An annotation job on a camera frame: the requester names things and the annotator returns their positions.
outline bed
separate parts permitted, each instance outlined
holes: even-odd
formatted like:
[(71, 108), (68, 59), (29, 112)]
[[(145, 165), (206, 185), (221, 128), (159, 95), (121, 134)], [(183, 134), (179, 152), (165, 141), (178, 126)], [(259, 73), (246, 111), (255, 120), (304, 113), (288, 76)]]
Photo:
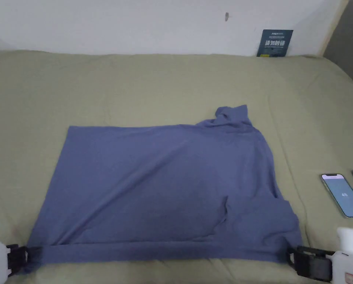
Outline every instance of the bed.
[[(70, 125), (195, 124), (246, 104), (304, 244), (337, 250), (341, 216), (320, 174), (353, 188), (353, 81), (329, 60), (0, 51), (0, 241), (26, 244)], [(9, 283), (306, 283), (238, 259), (57, 264)]]

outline white phone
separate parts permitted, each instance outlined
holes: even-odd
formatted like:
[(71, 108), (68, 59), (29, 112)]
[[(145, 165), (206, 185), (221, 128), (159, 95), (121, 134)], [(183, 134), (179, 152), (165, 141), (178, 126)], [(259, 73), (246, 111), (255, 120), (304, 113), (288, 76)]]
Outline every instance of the white phone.
[(321, 177), (343, 214), (353, 218), (353, 190), (344, 176), (338, 173), (327, 173)]

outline cloth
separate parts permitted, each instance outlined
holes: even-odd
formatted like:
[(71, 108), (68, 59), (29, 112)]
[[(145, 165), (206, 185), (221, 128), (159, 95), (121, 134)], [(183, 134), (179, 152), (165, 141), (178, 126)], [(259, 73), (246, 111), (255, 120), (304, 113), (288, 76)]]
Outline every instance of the cloth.
[(47, 263), (285, 261), (301, 244), (246, 106), (197, 125), (68, 130), (28, 247)]

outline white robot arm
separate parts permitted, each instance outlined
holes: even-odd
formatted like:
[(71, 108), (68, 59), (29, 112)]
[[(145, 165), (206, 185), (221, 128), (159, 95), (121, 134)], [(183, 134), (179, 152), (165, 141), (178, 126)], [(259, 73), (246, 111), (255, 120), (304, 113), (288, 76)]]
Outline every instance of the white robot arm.
[(5, 246), (0, 242), (0, 284), (5, 283), (8, 277), (19, 272), (26, 265), (27, 258), (26, 247)]
[(339, 251), (291, 248), (287, 256), (289, 265), (303, 277), (333, 284), (353, 284), (353, 229), (339, 227), (337, 233)]

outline blue booklet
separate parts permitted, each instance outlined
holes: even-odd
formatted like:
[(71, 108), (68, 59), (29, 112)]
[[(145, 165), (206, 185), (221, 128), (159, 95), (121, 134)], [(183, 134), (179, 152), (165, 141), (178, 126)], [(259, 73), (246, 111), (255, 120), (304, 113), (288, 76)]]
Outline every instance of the blue booklet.
[(284, 57), (293, 30), (263, 30), (257, 57)]

